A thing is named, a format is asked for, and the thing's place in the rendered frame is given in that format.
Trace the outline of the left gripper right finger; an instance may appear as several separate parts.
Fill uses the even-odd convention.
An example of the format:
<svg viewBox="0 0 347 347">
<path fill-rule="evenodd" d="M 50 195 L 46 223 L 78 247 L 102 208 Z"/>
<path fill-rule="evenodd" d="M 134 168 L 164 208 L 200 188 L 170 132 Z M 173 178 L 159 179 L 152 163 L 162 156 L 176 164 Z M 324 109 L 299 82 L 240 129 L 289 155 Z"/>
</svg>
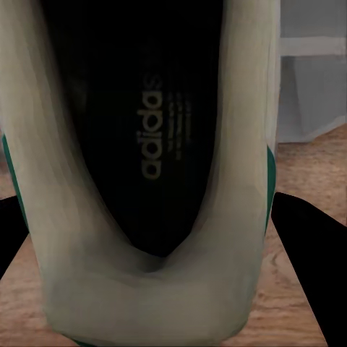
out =
<svg viewBox="0 0 347 347">
<path fill-rule="evenodd" d="M 347 347 L 347 227 L 281 192 L 270 213 L 329 347 Z"/>
</svg>

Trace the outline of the gym shoe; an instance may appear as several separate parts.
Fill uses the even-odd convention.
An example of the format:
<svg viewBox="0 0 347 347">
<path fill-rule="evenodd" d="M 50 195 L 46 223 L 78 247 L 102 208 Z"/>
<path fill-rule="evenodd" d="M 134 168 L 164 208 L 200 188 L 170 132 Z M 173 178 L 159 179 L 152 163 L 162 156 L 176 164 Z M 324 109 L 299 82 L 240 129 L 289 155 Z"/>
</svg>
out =
<svg viewBox="0 0 347 347">
<path fill-rule="evenodd" d="M 53 331 L 81 347 L 240 333 L 280 77 L 280 0 L 0 0 L 2 142 Z"/>
</svg>

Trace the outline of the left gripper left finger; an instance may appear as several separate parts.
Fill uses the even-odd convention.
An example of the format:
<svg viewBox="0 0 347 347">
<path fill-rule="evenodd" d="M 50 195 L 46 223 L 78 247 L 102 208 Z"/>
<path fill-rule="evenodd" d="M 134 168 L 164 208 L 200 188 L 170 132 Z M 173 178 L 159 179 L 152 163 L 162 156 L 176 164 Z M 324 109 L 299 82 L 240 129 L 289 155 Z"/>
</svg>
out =
<svg viewBox="0 0 347 347">
<path fill-rule="evenodd" d="M 17 196 L 0 200 L 0 278 L 28 234 Z"/>
</svg>

